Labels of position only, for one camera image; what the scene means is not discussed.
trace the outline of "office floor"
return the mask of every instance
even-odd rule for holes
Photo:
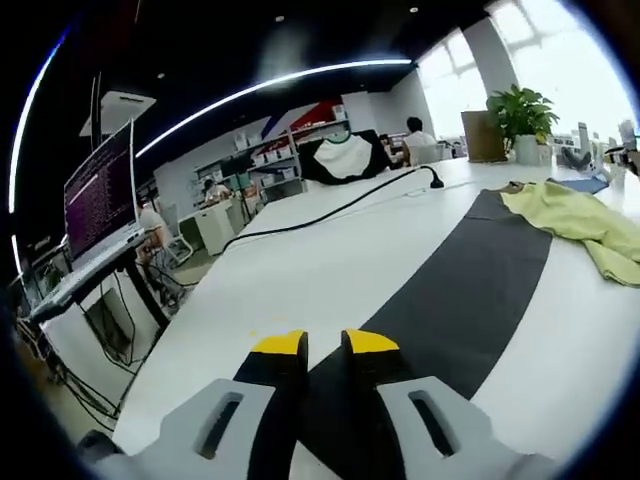
[[[210,257],[206,250],[198,250],[185,263],[173,270],[173,275],[180,283],[197,283],[209,271],[215,260],[216,258]],[[48,383],[43,389],[43,395],[49,408],[74,444],[77,444],[92,429],[102,431],[111,436],[108,430],[99,426],[83,410],[78,401],[63,385]],[[115,426],[115,422],[105,419],[100,414],[96,414],[96,416],[103,423],[111,427]]]

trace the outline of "white shirt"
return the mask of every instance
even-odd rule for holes
[[[409,149],[409,155],[411,156],[411,165],[418,165],[422,163],[431,163],[437,160],[434,156],[436,139],[428,133],[421,131],[413,132],[404,138],[404,143]]]
[[[339,143],[325,140],[313,157],[336,178],[362,175],[371,161],[371,144],[356,135]]]
[[[211,187],[207,190],[207,194],[204,197],[205,202],[209,202],[211,200],[215,200],[219,202],[222,199],[223,195],[229,195],[231,192],[224,185],[218,184]]]
[[[171,235],[169,227],[167,227],[167,224],[165,223],[163,218],[155,210],[152,210],[150,208],[143,208],[140,211],[138,223],[142,228],[144,228],[145,232],[151,232],[160,227],[160,230],[162,230],[162,240],[164,242],[163,246],[165,247],[173,240],[173,235]]]

